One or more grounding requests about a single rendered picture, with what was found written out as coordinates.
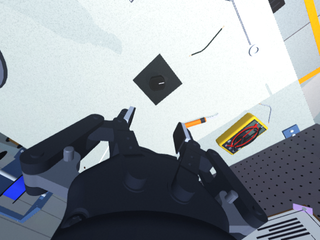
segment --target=metal ring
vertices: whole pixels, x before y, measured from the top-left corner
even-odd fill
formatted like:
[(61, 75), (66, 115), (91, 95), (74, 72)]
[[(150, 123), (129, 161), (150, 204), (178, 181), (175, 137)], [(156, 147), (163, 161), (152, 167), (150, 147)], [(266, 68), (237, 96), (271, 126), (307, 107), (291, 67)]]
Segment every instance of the metal ring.
[(253, 44), (250, 48), (249, 48), (249, 55), (250, 56), (254, 56), (259, 52), (259, 46), (257, 44)]

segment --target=multimeter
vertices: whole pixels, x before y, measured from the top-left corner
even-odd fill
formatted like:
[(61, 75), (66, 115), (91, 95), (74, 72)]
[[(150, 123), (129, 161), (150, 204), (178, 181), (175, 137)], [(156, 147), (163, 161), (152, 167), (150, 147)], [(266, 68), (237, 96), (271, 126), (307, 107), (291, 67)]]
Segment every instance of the multimeter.
[(216, 139), (216, 143), (231, 155), (252, 143), (257, 137), (268, 130), (256, 116), (251, 113), (244, 115), (227, 131)]

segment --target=black stripe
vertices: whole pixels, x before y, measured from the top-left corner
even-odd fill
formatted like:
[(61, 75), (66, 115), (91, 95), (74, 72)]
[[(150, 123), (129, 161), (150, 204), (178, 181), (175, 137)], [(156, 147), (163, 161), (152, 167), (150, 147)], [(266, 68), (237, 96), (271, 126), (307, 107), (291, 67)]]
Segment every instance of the black stripe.
[(294, 235), (294, 236), (282, 238), (281, 240), (295, 239), (295, 238), (299, 238), (299, 237), (306, 236), (306, 235), (309, 235), (309, 234), (310, 234), (310, 232), (305, 232), (305, 233), (302, 233), (302, 234), (299, 234), (299, 235)]
[(303, 229), (300, 229), (300, 230), (297, 230), (297, 231), (291, 231), (291, 232), (284, 233), (284, 234), (281, 234), (281, 235), (278, 235), (278, 236), (269, 237), (268, 239), (269, 239), (269, 240), (277, 239), (277, 238), (284, 237), (284, 236), (288, 236), (288, 235), (291, 235), (291, 234), (300, 233), (300, 232), (303, 232), (303, 231), (306, 231), (306, 230), (307, 230), (307, 229), (303, 228)]
[(295, 217), (295, 218), (292, 218), (292, 219), (289, 219), (289, 220), (286, 220), (286, 221), (281, 221), (281, 222), (278, 222), (278, 223), (275, 223), (275, 224), (272, 224), (272, 225), (269, 225), (269, 226), (265, 226), (265, 227), (259, 228), (257, 230), (261, 231), (261, 230), (268, 229), (268, 228), (271, 228), (271, 227), (274, 227), (274, 226), (278, 226), (280, 224), (285, 224), (285, 223), (288, 223), (288, 222), (291, 222), (291, 221), (294, 221), (294, 220), (298, 220), (298, 218)]
[(302, 224), (298, 225), (298, 226), (290, 227), (290, 228), (287, 228), (287, 229), (284, 229), (284, 230), (275, 231), (275, 232), (268, 233), (268, 234), (265, 234), (265, 235), (257, 236), (256, 239), (262, 239), (264, 237), (269, 237), (269, 236), (274, 235), (274, 234), (283, 233), (283, 232), (286, 232), (286, 231), (289, 231), (289, 230), (293, 230), (293, 229), (298, 229), (298, 228), (301, 228), (301, 227), (303, 227)]
[(300, 221), (295, 221), (295, 222), (290, 223), (290, 224), (286, 224), (286, 225), (283, 225), (283, 226), (278, 226), (278, 227), (269, 229), (269, 231), (271, 232), (271, 231), (274, 231), (274, 230), (282, 229), (282, 228), (289, 227), (289, 226), (292, 226), (292, 225), (295, 225), (295, 224), (300, 224), (300, 223), (301, 223)]

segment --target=orange screwdriver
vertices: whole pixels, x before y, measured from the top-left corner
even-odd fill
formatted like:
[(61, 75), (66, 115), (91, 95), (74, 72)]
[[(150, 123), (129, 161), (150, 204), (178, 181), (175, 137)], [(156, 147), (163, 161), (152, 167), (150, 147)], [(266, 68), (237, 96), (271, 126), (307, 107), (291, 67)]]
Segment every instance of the orange screwdriver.
[(195, 125), (204, 124), (208, 120), (212, 120), (212, 119), (218, 117), (218, 115), (219, 115), (219, 113), (217, 113), (216, 115), (208, 116), (208, 117), (202, 117), (200, 119), (187, 122), (184, 125), (185, 125), (186, 128), (190, 128), (190, 127), (195, 126)]

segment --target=perforated black panel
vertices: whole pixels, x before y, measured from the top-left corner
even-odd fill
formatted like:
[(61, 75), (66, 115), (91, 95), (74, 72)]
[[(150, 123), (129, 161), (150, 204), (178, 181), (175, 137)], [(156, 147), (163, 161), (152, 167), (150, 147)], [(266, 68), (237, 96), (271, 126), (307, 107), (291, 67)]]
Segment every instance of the perforated black panel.
[(230, 166), (267, 216), (307, 205), (320, 218), (320, 125)]

